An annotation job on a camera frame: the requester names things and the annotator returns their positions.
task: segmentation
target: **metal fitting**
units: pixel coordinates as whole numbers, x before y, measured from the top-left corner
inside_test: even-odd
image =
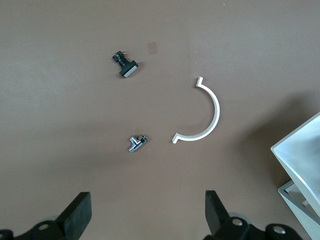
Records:
[[[147,138],[144,135],[139,135],[137,138],[135,136],[132,136],[130,137],[130,141],[132,143],[132,146],[129,148],[129,152],[133,153],[147,142]]]

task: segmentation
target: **table surface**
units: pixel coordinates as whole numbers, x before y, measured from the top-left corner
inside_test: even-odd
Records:
[[[0,2],[0,228],[91,192],[81,239],[202,240],[205,191],[310,239],[270,147],[320,112],[320,1]],[[119,75],[125,51],[139,68]],[[221,115],[212,121],[209,95]],[[129,153],[129,138],[148,142]]]

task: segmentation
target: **white plastic arc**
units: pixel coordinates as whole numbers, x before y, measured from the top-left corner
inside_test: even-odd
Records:
[[[216,95],[208,87],[206,87],[205,85],[202,85],[202,80],[203,80],[203,77],[201,77],[201,76],[198,77],[198,81],[195,86],[205,90],[213,100],[214,116],[213,116],[212,122],[203,132],[196,134],[196,135],[188,136],[188,135],[182,135],[180,133],[176,133],[174,135],[174,137],[172,138],[172,142],[174,144],[177,143],[178,140],[196,141],[199,139],[203,139],[204,137],[208,136],[215,129],[215,127],[218,123],[219,116],[220,116],[220,105],[219,105],[218,99],[217,99]]]

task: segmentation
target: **white container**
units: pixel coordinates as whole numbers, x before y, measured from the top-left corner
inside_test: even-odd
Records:
[[[320,240],[320,113],[271,147],[292,181],[279,189],[313,240]]]

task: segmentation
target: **brown surface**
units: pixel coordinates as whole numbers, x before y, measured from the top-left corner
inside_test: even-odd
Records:
[[[270,147],[320,111],[319,12],[318,0],[1,1],[0,227],[21,234],[90,191],[83,240],[201,240],[216,190],[256,227],[309,239]],[[139,63],[128,79],[119,50]],[[172,144],[212,120],[199,76],[221,118]],[[131,154],[135,134],[149,141]]]

